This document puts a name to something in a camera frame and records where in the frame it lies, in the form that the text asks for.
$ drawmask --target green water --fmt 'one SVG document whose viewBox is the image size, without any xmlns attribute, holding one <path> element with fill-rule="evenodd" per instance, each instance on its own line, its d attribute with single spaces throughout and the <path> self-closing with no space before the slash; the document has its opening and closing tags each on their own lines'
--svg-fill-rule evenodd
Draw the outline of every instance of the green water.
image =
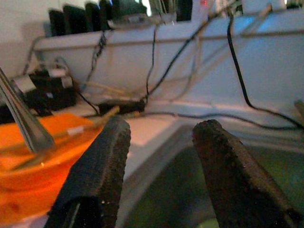
<svg viewBox="0 0 304 228">
<path fill-rule="evenodd" d="M 295 208 L 304 214 L 304 155 L 263 148 L 250 150 Z M 124 227 L 218 227 L 201 164 L 193 148 L 179 153 L 156 178 L 132 210 Z"/>
</svg>

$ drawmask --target black power brick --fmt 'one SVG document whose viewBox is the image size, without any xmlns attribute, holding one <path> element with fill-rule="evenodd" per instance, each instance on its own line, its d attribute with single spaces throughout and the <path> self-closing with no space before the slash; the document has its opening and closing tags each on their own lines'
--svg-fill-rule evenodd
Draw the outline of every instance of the black power brick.
<svg viewBox="0 0 304 228">
<path fill-rule="evenodd" d="M 118 114 L 128 114 L 135 111 L 143 112 L 145 108 L 145 102 L 143 100 L 140 101 L 106 100 L 98 105 L 100 115 L 107 113 L 115 106 L 119 106 L 120 108 Z"/>
</svg>

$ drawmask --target black cable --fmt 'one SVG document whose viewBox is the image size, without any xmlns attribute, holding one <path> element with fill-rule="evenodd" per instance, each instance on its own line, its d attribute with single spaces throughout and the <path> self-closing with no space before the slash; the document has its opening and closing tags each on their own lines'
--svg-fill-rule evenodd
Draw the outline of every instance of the black cable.
<svg viewBox="0 0 304 228">
<path fill-rule="evenodd" d="M 146 104 L 148 104 L 148 96 L 150 94 L 149 92 L 149 79 L 151 77 L 151 73 L 154 69 L 154 56 L 155 56 L 155 42 L 156 42 L 156 30 L 157 30 L 157 25 L 154 28 L 154 33 L 153 33 L 153 43 L 152 43 L 152 65 L 149 69 L 148 75 L 147 75 L 147 79 L 146 79 Z"/>
<path fill-rule="evenodd" d="M 32 44 L 30 46 L 30 49 L 28 51 L 28 56 L 27 56 L 27 61 L 25 63 L 25 66 L 23 68 L 23 71 L 22 71 L 22 75 L 26 75 L 27 72 L 28 72 L 28 69 L 29 69 L 29 65 L 30 65 L 30 62 L 32 60 L 32 56 L 33 56 L 33 53 L 34 53 L 34 48 L 35 48 L 35 45 L 37 44 L 38 41 L 40 41 L 41 39 L 45 38 L 44 36 L 40 36 L 40 37 L 36 37 L 33 41 L 32 41 Z"/>
<path fill-rule="evenodd" d="M 106 46 L 106 43 L 107 43 L 107 38 L 105 37 L 105 32 L 102 31 L 102 35 L 98 41 L 98 44 L 95 45 L 95 47 L 94 47 L 94 51 L 92 54 L 92 61 L 91 61 L 91 70 L 90 70 L 89 74 L 87 75 L 85 82 L 90 81 L 90 79 L 96 69 L 98 58 L 101 56 L 101 54 Z"/>
<path fill-rule="evenodd" d="M 268 129 L 268 130 L 275 130 L 275 131 L 290 131 L 290 130 L 298 130 L 297 127 L 289 127 L 289 126 L 268 126 L 268 125 L 262 125 L 259 123 L 256 123 L 254 121 L 245 119 L 243 117 L 239 117 L 236 115 L 231 114 L 223 114 L 223 113 L 211 113 L 211 114 L 205 114 L 205 115 L 188 115 L 188 114 L 179 114 L 179 113 L 172 113 L 172 112 L 150 112 L 150 113 L 143 113 L 141 116 L 148 116 L 148 115 L 172 115 L 172 116 L 178 116 L 178 117 L 184 117 L 184 118 L 191 118 L 191 119 L 207 119 L 212 117 L 225 117 L 225 118 L 231 118 L 231 119 L 237 119 L 246 123 L 250 123 L 252 125 L 255 125 L 257 127 Z"/>
<path fill-rule="evenodd" d="M 163 81 L 165 80 L 165 78 L 168 76 L 169 71 L 171 70 L 173 64 L 175 63 L 175 61 L 178 59 L 178 57 L 181 55 L 181 53 L 184 51 L 184 49 L 188 46 L 188 44 L 215 18 L 217 18 L 219 15 L 221 15 L 222 12 L 226 11 L 227 9 L 229 9 L 231 7 L 231 5 L 235 4 L 236 1 L 234 1 L 233 3 L 229 4 L 228 6 L 226 6 L 225 8 L 223 8 L 222 10 L 220 10 L 217 13 L 214 13 L 212 15 L 209 16 L 208 20 L 204 23 L 202 23 L 198 29 L 184 42 L 184 44 L 181 46 L 181 48 L 179 49 L 179 51 L 175 54 L 175 56 L 173 57 L 173 59 L 171 60 L 171 62 L 169 63 L 165 73 L 163 74 L 163 76 L 160 78 L 160 80 L 158 81 L 158 83 L 153 87 L 153 89 L 149 92 L 149 94 L 146 94 L 142 99 L 147 99 L 147 97 L 149 95 L 151 95 L 156 89 L 158 89 L 158 87 L 163 83 Z"/>
<path fill-rule="evenodd" d="M 243 96 L 244 96 L 246 104 L 249 107 L 251 107 L 251 108 L 253 108 L 253 109 L 257 110 L 257 111 L 269 113 L 269 114 L 274 115 L 274 116 L 279 116 L 279 117 L 281 117 L 281 118 L 283 118 L 283 119 L 291 122 L 296 127 L 304 130 L 304 126 L 303 125 L 301 125 L 296 120 L 293 120 L 292 118 L 290 118 L 290 117 L 288 117 L 286 115 L 283 115 L 281 113 L 276 113 L 276 112 L 268 110 L 268 109 L 255 107 L 254 105 L 251 104 L 251 102 L 249 100 L 249 97 L 248 97 L 248 94 L 247 94 L 247 91 L 246 91 L 246 87 L 245 87 L 245 83 L 244 83 L 244 80 L 243 80 L 243 77 L 242 77 L 241 69 L 240 69 L 238 61 L 237 61 L 238 60 L 237 59 L 237 55 L 235 53 L 235 50 L 234 50 L 234 47 L 233 47 L 233 43 L 232 43 L 231 28 L 232 28 L 233 20 L 234 20 L 234 16 L 233 16 L 232 13 L 230 13 L 230 21 L 229 21 L 229 25 L 228 25 L 228 29 L 227 29 L 227 38 L 228 38 L 229 48 L 230 48 L 230 51 L 231 51 L 231 55 L 232 55 L 232 58 L 233 58 L 234 65 L 235 65 L 236 70 L 237 70 L 237 76 L 238 76 L 239 82 L 240 82 L 241 87 L 242 87 L 242 92 L 243 92 Z"/>
<path fill-rule="evenodd" d="M 88 105 L 90 105 L 90 106 L 95 110 L 96 115 L 98 116 L 98 115 L 99 115 L 98 109 L 95 108 L 95 106 L 94 106 L 91 102 L 89 102 L 89 101 L 81 94 L 81 92 L 79 92 L 79 91 L 77 91 L 77 90 L 75 90 L 75 92 L 78 93 L 78 95 L 79 95 L 85 102 L 87 102 Z"/>
</svg>

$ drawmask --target wire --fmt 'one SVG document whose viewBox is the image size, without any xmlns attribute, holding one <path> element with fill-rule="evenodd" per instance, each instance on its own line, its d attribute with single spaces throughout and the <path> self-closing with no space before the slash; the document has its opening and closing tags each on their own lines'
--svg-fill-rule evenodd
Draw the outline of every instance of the wire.
<svg viewBox="0 0 304 228">
<path fill-rule="evenodd" d="M 105 32 L 102 31 L 99 42 L 94 47 L 94 51 L 92 54 L 91 70 L 90 70 L 89 74 L 87 75 L 85 82 L 90 81 L 90 79 L 96 69 L 98 58 L 101 56 L 101 54 L 106 46 L 106 43 L 107 43 L 107 38 L 105 37 Z M 85 88 L 86 88 L 86 84 L 84 84 L 82 91 L 85 90 Z"/>
<path fill-rule="evenodd" d="M 154 28 L 154 33 L 153 33 L 153 43 L 152 43 L 152 65 L 149 69 L 148 75 L 147 75 L 147 80 L 146 80 L 146 104 L 148 104 L 148 96 L 149 96 L 149 79 L 151 77 L 151 73 L 154 69 L 154 57 L 155 57 L 155 42 L 156 42 L 156 30 L 158 26 L 156 25 Z"/>
<path fill-rule="evenodd" d="M 230 13 L 230 21 L 229 21 L 229 25 L 228 25 L 228 29 L 227 29 L 227 38 L 228 38 L 229 48 L 230 48 L 230 51 L 231 51 L 231 55 L 232 55 L 232 58 L 233 58 L 233 62 L 234 62 L 235 68 L 237 70 L 237 76 L 238 76 L 239 82 L 240 82 L 241 87 L 242 87 L 242 92 L 243 92 L 243 96 L 244 96 L 246 104 L 249 107 L 251 107 L 251 108 L 253 108 L 255 110 L 258 110 L 258 111 L 261 111 L 261 112 L 265 112 L 265 113 L 269 113 L 269 114 L 274 115 L 274 116 L 279 116 L 279 117 L 281 117 L 281 118 L 283 118 L 283 119 L 291 122 L 296 127 L 304 130 L 304 126 L 303 125 L 301 125 L 296 120 L 294 120 L 294 119 L 292 119 L 292 118 L 290 118 L 290 117 L 288 117 L 286 115 L 283 115 L 281 113 L 276 113 L 276 112 L 268 110 L 268 109 L 255 107 L 253 104 L 251 104 L 251 102 L 249 100 L 249 97 L 248 97 L 248 94 L 247 94 L 247 91 L 246 91 L 246 87 L 245 87 L 245 83 L 244 83 L 243 76 L 242 76 L 242 73 L 241 73 L 241 69 L 240 69 L 240 66 L 238 64 L 237 55 L 235 53 L 235 50 L 234 50 L 234 47 L 233 47 L 233 43 L 232 43 L 231 28 L 232 28 L 233 21 L 234 21 L 234 16 L 233 16 L 232 13 Z"/>
<path fill-rule="evenodd" d="M 90 105 L 90 106 L 95 110 L 96 115 L 99 115 L 99 111 L 97 110 L 97 108 L 95 108 L 95 106 L 94 106 L 91 102 L 89 102 L 89 101 L 81 94 L 81 92 L 79 92 L 79 91 L 77 91 L 77 90 L 75 90 L 75 92 L 78 93 L 78 95 L 79 95 L 85 102 L 87 102 L 88 105 Z"/>
<path fill-rule="evenodd" d="M 165 78 L 168 76 L 169 71 L 171 70 L 173 64 L 175 63 L 175 61 L 178 59 L 178 57 L 181 55 L 181 53 L 185 50 L 185 48 L 188 46 L 188 44 L 216 17 L 218 17 L 222 12 L 226 11 L 231 5 L 235 4 L 236 1 L 232 1 L 231 3 L 229 3 L 226 7 L 224 7 L 223 9 L 221 9 L 220 11 L 211 14 L 208 18 L 208 20 L 204 23 L 202 23 L 198 29 L 184 42 L 184 44 L 181 46 L 181 48 L 179 49 L 179 51 L 175 54 L 175 56 L 173 57 L 173 59 L 171 60 L 171 62 L 169 63 L 165 73 L 162 75 L 162 77 L 160 78 L 160 80 L 158 81 L 158 83 L 153 87 L 153 89 L 150 91 L 149 95 L 145 95 L 142 99 L 147 99 L 147 97 L 149 97 L 155 90 L 158 89 L 158 87 L 163 83 L 163 81 L 165 80 Z"/>
<path fill-rule="evenodd" d="M 28 69 L 29 69 L 29 65 L 31 63 L 31 60 L 32 60 L 32 56 L 33 56 L 33 52 L 34 52 L 34 48 L 35 48 L 35 45 L 37 44 L 38 41 L 40 41 L 41 39 L 45 38 L 44 36 L 40 36 L 40 37 L 36 37 L 33 41 L 32 41 L 32 44 L 30 46 L 30 49 L 28 51 L 28 56 L 27 56 L 27 61 L 25 63 L 25 66 L 23 68 L 23 71 L 22 71 L 22 75 L 26 75 L 27 72 L 28 72 Z"/>
<path fill-rule="evenodd" d="M 142 113 L 140 117 L 148 116 L 148 115 L 172 115 L 172 116 L 191 118 L 191 119 L 207 119 L 207 118 L 212 118 L 212 117 L 225 117 L 225 118 L 231 118 L 231 119 L 236 119 L 236 120 L 239 120 L 242 122 L 246 122 L 246 123 L 252 124 L 254 126 L 257 126 L 257 127 L 263 128 L 263 129 L 268 129 L 268 130 L 275 130 L 275 131 L 298 130 L 297 127 L 291 127 L 291 126 L 276 127 L 276 126 L 263 125 L 260 123 L 256 123 L 252 120 L 245 119 L 240 116 L 231 115 L 231 114 L 223 114 L 223 113 L 210 113 L 210 114 L 205 114 L 205 115 L 188 115 L 188 114 L 179 114 L 179 113 L 172 113 L 172 112 L 149 112 L 149 113 Z"/>
</svg>

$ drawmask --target sink basin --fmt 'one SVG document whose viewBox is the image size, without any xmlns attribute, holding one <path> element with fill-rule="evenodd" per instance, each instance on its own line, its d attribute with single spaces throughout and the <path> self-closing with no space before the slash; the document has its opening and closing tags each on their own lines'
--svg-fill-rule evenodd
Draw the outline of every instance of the sink basin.
<svg viewBox="0 0 304 228">
<path fill-rule="evenodd" d="M 191 146 L 191 128 L 181 130 L 170 140 L 171 143 L 160 150 L 164 154 L 174 155 L 140 194 L 141 197 L 118 227 L 218 228 L 203 169 Z M 255 146 L 247 145 L 247 148 L 273 176 L 295 208 L 304 214 L 304 153 L 270 149 L 256 146 L 256 143 Z M 146 173 L 144 179 L 148 181 L 149 176 Z"/>
</svg>

